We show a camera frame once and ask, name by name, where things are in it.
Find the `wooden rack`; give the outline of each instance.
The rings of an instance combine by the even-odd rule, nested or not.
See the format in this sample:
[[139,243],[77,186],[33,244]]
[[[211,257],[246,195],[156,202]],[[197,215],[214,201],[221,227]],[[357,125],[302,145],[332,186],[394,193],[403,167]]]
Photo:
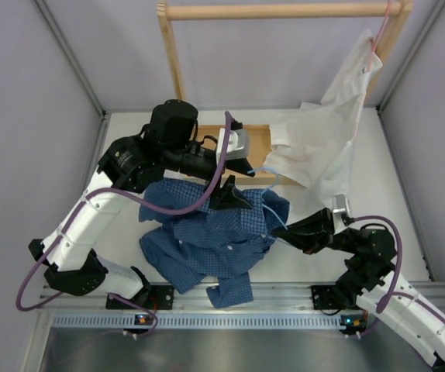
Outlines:
[[[393,1],[389,9],[389,20],[385,31],[381,35],[376,54],[383,64],[386,64],[395,47],[396,41],[412,11],[413,0]],[[387,2],[351,2],[351,3],[322,3],[322,4],[262,4],[262,5],[200,5],[200,6],[169,6],[165,0],[157,3],[157,16],[160,30],[164,38],[167,60],[171,70],[174,91],[178,99],[185,100],[185,87],[181,77],[181,68],[176,51],[176,42],[171,21],[195,21],[210,19],[303,19],[303,18],[348,18],[348,17],[384,17]],[[373,91],[378,82],[379,73],[372,79],[367,89],[367,96]],[[258,143],[270,143],[269,130],[263,134],[262,127],[250,133],[250,138]],[[270,149],[254,156],[255,167],[260,167]],[[271,174],[258,174],[259,184],[274,182]],[[247,183],[247,177],[239,178],[240,183]]]

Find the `perforated metal strip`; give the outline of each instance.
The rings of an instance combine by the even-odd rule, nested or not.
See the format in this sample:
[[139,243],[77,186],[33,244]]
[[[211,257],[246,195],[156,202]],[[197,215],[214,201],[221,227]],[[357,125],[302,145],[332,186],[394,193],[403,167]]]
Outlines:
[[[56,328],[145,328],[135,314],[57,313]],[[159,314],[159,329],[344,329],[340,316],[300,314]]]

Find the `white cloth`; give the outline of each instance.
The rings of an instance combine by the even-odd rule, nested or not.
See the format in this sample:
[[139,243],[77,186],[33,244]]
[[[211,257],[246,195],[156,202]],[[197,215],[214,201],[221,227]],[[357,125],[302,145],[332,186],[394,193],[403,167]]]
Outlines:
[[264,162],[306,186],[305,215],[332,207],[332,197],[348,193],[354,137],[369,80],[381,66],[371,55],[371,33],[362,33],[329,86],[321,105],[303,103],[269,125],[271,149]]

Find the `blue shirt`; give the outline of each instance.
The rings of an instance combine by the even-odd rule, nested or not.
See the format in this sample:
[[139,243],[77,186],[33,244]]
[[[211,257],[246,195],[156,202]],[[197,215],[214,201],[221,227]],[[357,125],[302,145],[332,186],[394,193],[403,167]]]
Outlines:
[[[180,209],[200,199],[204,186],[165,178],[151,184],[144,198],[164,208]],[[253,301],[248,270],[264,258],[274,238],[271,231],[281,226],[263,208],[272,208],[286,222],[289,202],[261,189],[244,190],[252,209],[209,209],[206,201],[197,211],[172,216],[140,207],[140,221],[156,220],[162,227],[140,239],[147,261],[180,292],[185,293],[207,275],[217,277],[219,286],[207,295],[216,308]]]

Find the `gray wall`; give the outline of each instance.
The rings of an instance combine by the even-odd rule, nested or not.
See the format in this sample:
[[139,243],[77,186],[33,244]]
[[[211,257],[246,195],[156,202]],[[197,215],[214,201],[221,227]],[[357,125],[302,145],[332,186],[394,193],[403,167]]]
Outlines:
[[383,117],[431,267],[445,281],[445,9]]
[[[331,0],[172,0],[173,5]],[[174,96],[157,0],[47,0],[107,109],[148,109]],[[436,0],[415,0],[369,104],[377,104]],[[199,108],[317,102],[366,27],[382,19],[175,22],[188,100]]]
[[[0,371],[15,371],[33,314],[14,303],[27,245],[74,204],[98,116],[31,1],[0,0]],[[36,300],[41,272],[26,304]]]

